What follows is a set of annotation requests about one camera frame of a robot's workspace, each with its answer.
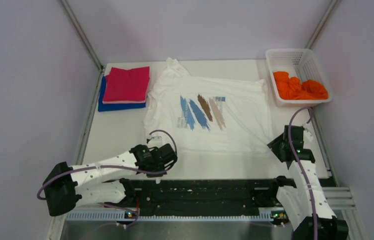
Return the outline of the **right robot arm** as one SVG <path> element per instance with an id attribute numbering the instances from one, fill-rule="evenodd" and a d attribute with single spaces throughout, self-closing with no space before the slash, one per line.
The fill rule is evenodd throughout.
<path id="1" fill-rule="evenodd" d="M 348 224 L 339 219 L 322 189 L 313 152 L 304 147 L 304 127 L 286 125 L 268 147 L 284 163 L 290 178 L 273 179 L 268 200 L 282 206 L 292 225 L 294 240 L 346 240 Z"/>

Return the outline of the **white printed t-shirt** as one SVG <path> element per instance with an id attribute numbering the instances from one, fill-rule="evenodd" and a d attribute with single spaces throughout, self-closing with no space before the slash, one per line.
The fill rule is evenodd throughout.
<path id="1" fill-rule="evenodd" d="M 191 75 L 172 58 L 148 94 L 146 133 L 166 131 L 183 152 L 263 154 L 272 140 L 264 79 Z"/>

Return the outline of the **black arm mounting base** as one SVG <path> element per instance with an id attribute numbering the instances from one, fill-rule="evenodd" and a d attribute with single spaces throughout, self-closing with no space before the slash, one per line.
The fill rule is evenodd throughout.
<path id="1" fill-rule="evenodd" d="M 271 195 L 273 179 L 132 180 L 137 199 L 126 208 L 142 217 L 258 216 L 261 208 L 281 207 Z"/>

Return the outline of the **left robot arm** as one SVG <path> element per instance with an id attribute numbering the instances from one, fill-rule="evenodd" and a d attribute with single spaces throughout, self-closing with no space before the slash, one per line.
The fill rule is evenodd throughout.
<path id="1" fill-rule="evenodd" d="M 137 199 L 129 176 L 159 178 L 177 160 L 177 148 L 167 143 L 161 147 L 139 144 L 120 155 L 84 165 L 61 162 L 46 177 L 37 198 L 46 201 L 52 217 L 84 205 L 128 207 Z"/>

